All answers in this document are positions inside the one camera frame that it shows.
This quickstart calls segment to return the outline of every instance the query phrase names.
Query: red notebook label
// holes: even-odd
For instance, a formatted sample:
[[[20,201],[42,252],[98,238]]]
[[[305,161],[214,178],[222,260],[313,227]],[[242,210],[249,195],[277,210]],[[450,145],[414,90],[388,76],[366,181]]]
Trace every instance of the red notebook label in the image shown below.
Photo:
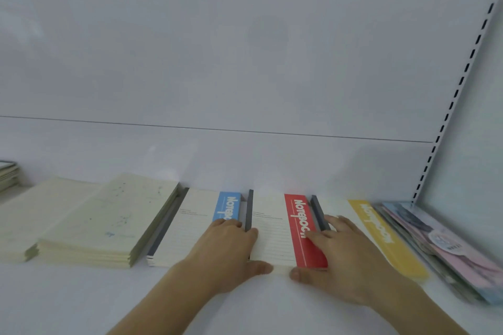
[[[285,195],[285,202],[297,266],[326,268],[324,254],[305,235],[308,230],[316,230],[307,198],[303,195]]]

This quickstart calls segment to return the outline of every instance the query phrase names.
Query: black notebook spine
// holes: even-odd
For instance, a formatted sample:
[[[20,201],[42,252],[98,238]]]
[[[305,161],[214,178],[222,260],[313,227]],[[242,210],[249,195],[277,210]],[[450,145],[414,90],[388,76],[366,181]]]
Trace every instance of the black notebook spine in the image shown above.
[[[252,214],[253,214],[253,189],[250,189],[248,192],[248,201],[247,201],[247,216],[244,222],[244,230],[249,231],[252,229]]]
[[[157,238],[155,239],[154,243],[150,247],[147,253],[147,257],[152,257],[154,256],[155,251],[159,247],[160,242],[164,238],[164,235],[167,232],[167,229],[170,227],[171,223],[173,222],[173,218],[178,212],[178,209],[180,208],[180,205],[182,205],[182,202],[184,201],[185,196],[187,195],[187,192],[189,192],[189,188],[184,188],[182,192],[175,198],[173,201],[173,205],[169,209],[166,217],[166,221],[160,230],[159,234],[157,235]]]
[[[330,225],[324,218],[323,210],[321,209],[321,205],[319,205],[319,201],[316,195],[311,196],[311,208],[313,210],[314,217],[318,221],[319,230],[330,230]]]

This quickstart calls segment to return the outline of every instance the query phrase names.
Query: yellow notebook label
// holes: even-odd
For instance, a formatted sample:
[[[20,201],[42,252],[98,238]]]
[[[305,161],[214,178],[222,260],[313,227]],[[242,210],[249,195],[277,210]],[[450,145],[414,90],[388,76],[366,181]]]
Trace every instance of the yellow notebook label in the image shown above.
[[[348,200],[348,202],[395,269],[414,281],[427,280],[429,275],[424,265],[368,201]]]

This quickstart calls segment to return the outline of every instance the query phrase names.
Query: person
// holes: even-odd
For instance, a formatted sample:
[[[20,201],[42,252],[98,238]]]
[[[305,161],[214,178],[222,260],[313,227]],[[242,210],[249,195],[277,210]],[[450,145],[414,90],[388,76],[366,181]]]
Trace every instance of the person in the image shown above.
[[[325,219],[335,231],[308,231],[306,236],[326,256],[327,270],[294,268],[292,280],[371,307],[400,335],[467,334],[422,288],[399,274],[354,223],[341,216]],[[108,335],[182,334],[213,296],[273,271],[267,262],[248,261],[258,235],[255,228],[245,232],[234,219],[214,221],[189,255]]]

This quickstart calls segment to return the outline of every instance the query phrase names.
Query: blue strip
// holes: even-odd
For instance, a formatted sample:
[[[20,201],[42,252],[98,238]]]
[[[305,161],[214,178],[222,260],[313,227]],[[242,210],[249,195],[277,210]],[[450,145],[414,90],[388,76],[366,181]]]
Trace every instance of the blue strip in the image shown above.
[[[224,218],[230,220],[239,216],[239,203],[241,202],[241,193],[239,192],[220,192],[218,195],[217,206],[213,214],[213,221]]]

